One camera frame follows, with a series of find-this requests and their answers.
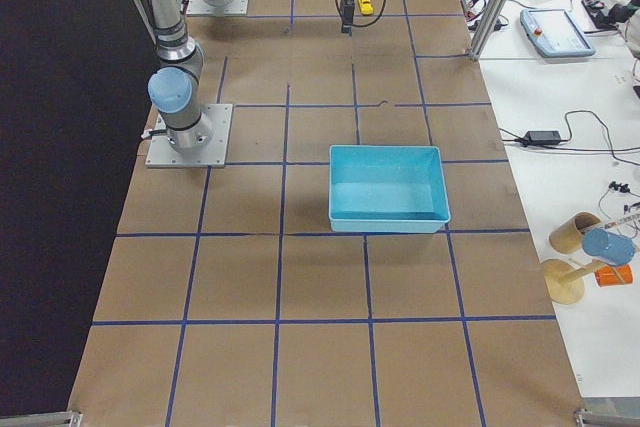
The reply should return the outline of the light blue plastic bin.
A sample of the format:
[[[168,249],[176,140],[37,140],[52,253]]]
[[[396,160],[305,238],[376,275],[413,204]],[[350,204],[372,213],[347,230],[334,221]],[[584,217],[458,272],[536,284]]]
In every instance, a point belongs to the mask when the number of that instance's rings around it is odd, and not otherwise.
[[[328,200],[336,232],[431,234],[451,220],[434,146],[331,146]]]

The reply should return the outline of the yellow toy beetle car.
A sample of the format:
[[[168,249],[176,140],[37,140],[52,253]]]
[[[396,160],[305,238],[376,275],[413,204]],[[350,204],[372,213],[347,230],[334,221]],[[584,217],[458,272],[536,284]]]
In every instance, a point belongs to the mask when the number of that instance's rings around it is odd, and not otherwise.
[[[368,17],[374,14],[375,9],[371,0],[357,0],[357,3],[362,16]]]

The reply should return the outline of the orange plastic cup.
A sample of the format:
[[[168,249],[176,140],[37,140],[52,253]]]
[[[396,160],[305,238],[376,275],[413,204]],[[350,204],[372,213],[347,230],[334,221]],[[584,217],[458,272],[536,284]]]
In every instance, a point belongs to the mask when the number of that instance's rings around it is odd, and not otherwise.
[[[629,285],[633,283],[632,269],[628,264],[620,267],[605,266],[597,270],[594,275],[600,287]]]

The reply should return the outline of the wooden stand with blue cap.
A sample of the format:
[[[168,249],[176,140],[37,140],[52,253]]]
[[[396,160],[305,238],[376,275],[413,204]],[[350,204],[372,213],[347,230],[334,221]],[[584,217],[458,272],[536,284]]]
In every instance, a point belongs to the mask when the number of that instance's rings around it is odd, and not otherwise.
[[[542,263],[546,287],[555,303],[569,305],[580,301],[585,292],[585,276],[604,267],[624,266],[638,252],[638,247],[629,237],[603,228],[588,231],[583,237],[581,247],[591,257],[591,261],[578,268],[560,259],[550,259]]]

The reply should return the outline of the black power adapter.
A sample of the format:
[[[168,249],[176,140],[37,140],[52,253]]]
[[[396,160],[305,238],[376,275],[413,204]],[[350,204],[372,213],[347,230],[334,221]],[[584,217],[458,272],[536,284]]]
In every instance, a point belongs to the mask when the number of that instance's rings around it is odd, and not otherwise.
[[[556,130],[527,131],[522,137],[523,143],[531,146],[559,145],[563,139]]]

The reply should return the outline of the cardboard tube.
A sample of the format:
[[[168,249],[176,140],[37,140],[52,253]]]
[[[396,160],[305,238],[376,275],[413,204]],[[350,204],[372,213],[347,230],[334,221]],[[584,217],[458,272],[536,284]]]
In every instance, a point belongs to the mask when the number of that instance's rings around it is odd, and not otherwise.
[[[551,247],[562,254],[572,254],[581,249],[583,231],[601,221],[589,212],[579,212],[553,230],[548,240]]]

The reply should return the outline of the robot teach pendant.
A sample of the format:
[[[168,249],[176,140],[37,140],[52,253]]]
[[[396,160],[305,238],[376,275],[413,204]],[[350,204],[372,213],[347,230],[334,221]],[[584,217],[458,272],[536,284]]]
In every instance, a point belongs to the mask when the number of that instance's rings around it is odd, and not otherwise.
[[[545,58],[591,57],[596,50],[564,9],[523,9],[519,14],[528,40]]]

